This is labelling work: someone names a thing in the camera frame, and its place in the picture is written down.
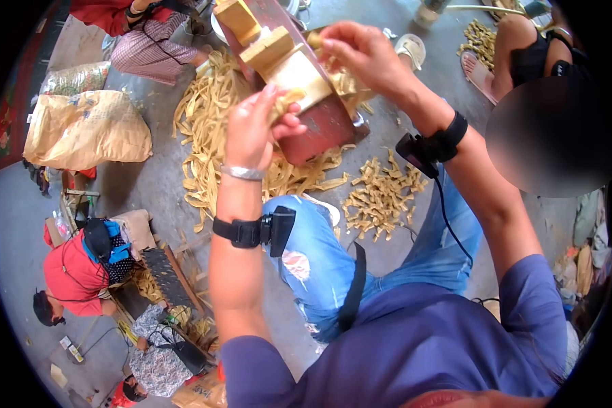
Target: gray floor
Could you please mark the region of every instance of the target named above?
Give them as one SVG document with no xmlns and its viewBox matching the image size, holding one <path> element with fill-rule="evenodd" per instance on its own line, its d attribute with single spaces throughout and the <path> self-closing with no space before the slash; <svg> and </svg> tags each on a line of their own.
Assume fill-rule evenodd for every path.
<svg viewBox="0 0 612 408">
<path fill-rule="evenodd" d="M 324 1 L 313 0 L 310 9 L 309 28 L 316 28 L 337 20 L 350 19 L 380 28 L 390 28 L 395 34 L 416 33 L 424 39 L 427 57 L 418 78 L 433 91 L 444 97 L 456 110 L 462 112 L 468 122 L 479 132 L 484 132 L 491 105 L 471 83 L 465 80 L 456 55 L 458 46 L 464 42 L 463 30 L 468 22 L 477 18 L 488 27 L 493 21 L 482 12 L 448 12 L 436 22 L 430 31 L 423 31 L 412 22 L 418 1 Z M 300 16 L 308 20 L 306 13 Z M 189 43 L 191 38 L 176 33 L 173 39 Z M 221 45 L 216 38 L 208 37 L 211 44 Z M 202 37 L 192 40 L 194 46 L 201 45 Z M 152 226 L 170 245 L 180 244 L 178 228 L 182 228 L 190 241 L 194 237 L 192 225 L 198 222 L 198 212 L 183 200 L 185 190 L 181 185 L 183 173 L 181 162 L 190 151 L 179 139 L 171 136 L 172 113 L 184 89 L 194 74 L 186 70 L 175 87 L 164 86 L 150 80 L 112 70 L 106 89 L 120 89 L 130 93 L 141 110 L 153 137 L 154 156 L 145 163 L 106 163 L 98 167 L 98 179 L 94 188 L 102 193 L 98 201 L 98 213 L 108 216 L 129 209 L 145 208 L 154 215 Z M 410 121 L 403 112 L 381 97 L 371 101 L 375 109 L 368 116 L 371 134 L 354 150 L 344 154 L 343 164 L 330 171 L 329 177 L 342 175 L 343 171 L 358 174 L 365 160 L 377 156 L 387 162 L 387 151 L 383 146 L 393 147 L 405 131 L 412 131 Z M 397 126 L 396 118 L 401 119 Z M 413 227 L 418 230 L 432 194 L 432 184 L 416 195 L 417 209 Z M 339 205 L 351 186 L 345 185 L 333 191 L 313 194 L 320 200 Z M 571 242 L 572 223 L 576 200 L 538 199 L 523 194 L 544 251 L 550 262 L 564 253 Z M 0 293 L 7 308 L 8 319 L 14 325 L 16 336 L 33 366 L 40 371 L 41 378 L 64 406 L 87 406 L 82 400 L 99 390 L 92 406 L 97 406 L 111 387 L 121 378 L 121 366 L 126 357 L 124 343 L 114 332 L 101 341 L 87 356 L 86 363 L 76 365 L 58 346 L 64 335 L 75 342 L 80 341 L 93 319 L 66 316 L 68 324 L 56 328 L 43 327 L 31 308 L 34 288 L 44 287 L 41 264 L 48 249 L 41 240 L 43 220 L 56 208 L 56 200 L 42 198 L 36 186 L 29 180 L 27 171 L 14 165 L 0 171 Z M 355 231 L 341 237 L 343 245 L 351 244 Z M 360 244 L 367 251 L 368 269 L 377 275 L 389 273 L 398 267 L 410 246 L 410 233 L 398 229 L 389 242 L 379 240 L 372 243 L 366 238 Z M 198 252 L 198 260 L 207 267 L 207 248 Z M 322 351 L 305 330 L 303 321 L 292 306 L 292 293 L 278 278 L 277 272 L 267 262 L 264 311 L 272 338 L 295 378 L 313 363 Z M 470 285 L 466 296 L 491 297 L 498 294 L 498 286 L 490 252 L 483 240 L 474 263 Z M 100 317 L 89 332 L 85 345 L 90 345 L 114 323 Z M 25 346 L 28 336 L 33 344 Z M 49 363 L 62 368 L 69 380 L 64 390 L 49 379 Z M 150 399 L 139 406 L 170 406 L 167 400 Z"/>
</svg>

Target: white bowl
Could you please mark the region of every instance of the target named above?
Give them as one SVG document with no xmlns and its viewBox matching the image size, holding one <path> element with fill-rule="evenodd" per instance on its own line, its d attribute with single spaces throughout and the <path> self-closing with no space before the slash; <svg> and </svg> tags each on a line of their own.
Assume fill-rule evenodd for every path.
<svg viewBox="0 0 612 408">
<path fill-rule="evenodd" d="M 215 35 L 220 38 L 220 41 L 222 41 L 226 45 L 229 45 L 229 43 L 226 41 L 224 33 L 222 32 L 222 28 L 220 27 L 218 19 L 215 18 L 215 14 L 211 14 L 211 26 L 213 27 L 213 32 L 215 32 Z"/>
</svg>

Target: checkered pants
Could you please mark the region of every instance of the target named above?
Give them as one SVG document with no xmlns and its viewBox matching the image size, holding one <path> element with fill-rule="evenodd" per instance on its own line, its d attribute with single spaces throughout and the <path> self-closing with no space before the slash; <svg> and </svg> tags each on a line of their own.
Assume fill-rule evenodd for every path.
<svg viewBox="0 0 612 408">
<path fill-rule="evenodd" d="M 198 50 L 160 40 L 170 38 L 184 20 L 185 15 L 174 12 L 165 22 L 147 20 L 137 24 L 115 46 L 111 64 L 120 72 L 174 86 L 183 65 L 192 61 Z"/>
</svg>

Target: wrist-mounted camera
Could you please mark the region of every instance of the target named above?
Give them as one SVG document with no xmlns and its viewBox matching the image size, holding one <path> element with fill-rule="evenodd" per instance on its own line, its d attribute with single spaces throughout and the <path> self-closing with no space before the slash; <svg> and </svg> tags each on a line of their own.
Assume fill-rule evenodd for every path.
<svg viewBox="0 0 612 408">
<path fill-rule="evenodd" d="M 437 131 L 429 138 L 406 133 L 395 146 L 395 150 L 428 178 L 436 178 L 439 175 L 436 164 L 456 156 L 456 146 L 466 131 L 467 121 L 456 110 L 454 120 L 445 131 Z"/>
<path fill-rule="evenodd" d="M 259 244 L 269 244 L 269 256 L 280 257 L 288 243 L 296 214 L 294 209 L 277 206 L 273 213 L 261 216 L 256 221 L 234 219 L 229 224 L 215 217 L 213 233 L 231 241 L 235 248 L 256 248 Z"/>
</svg>

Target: hand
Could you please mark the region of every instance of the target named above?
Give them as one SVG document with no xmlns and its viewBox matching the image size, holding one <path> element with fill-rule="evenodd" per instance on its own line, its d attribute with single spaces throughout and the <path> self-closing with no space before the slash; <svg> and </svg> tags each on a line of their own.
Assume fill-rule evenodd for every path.
<svg viewBox="0 0 612 408">
<path fill-rule="evenodd" d="M 270 128 L 268 115 L 277 100 L 284 94 L 273 84 L 245 99 L 229 115 L 228 136 L 224 162 L 231 167 L 267 170 L 272 163 L 274 142 L 284 137 L 302 135 L 308 129 L 294 113 L 300 110 L 296 103 L 288 107 L 288 113 Z"/>
<path fill-rule="evenodd" d="M 413 75 L 401 63 L 392 43 L 376 27 L 340 21 L 322 30 L 324 53 L 320 61 L 334 56 L 333 68 L 344 65 L 374 92 L 394 97 Z"/>
<path fill-rule="evenodd" d="M 132 5 L 138 11 L 147 10 L 150 4 L 154 3 L 157 0 L 134 0 Z"/>
<path fill-rule="evenodd" d="M 140 336 L 138 338 L 138 341 L 136 342 L 136 348 L 139 349 L 140 351 L 146 351 L 148 347 L 149 347 L 149 344 L 147 343 L 147 339 L 144 338 L 143 336 Z"/>
</svg>

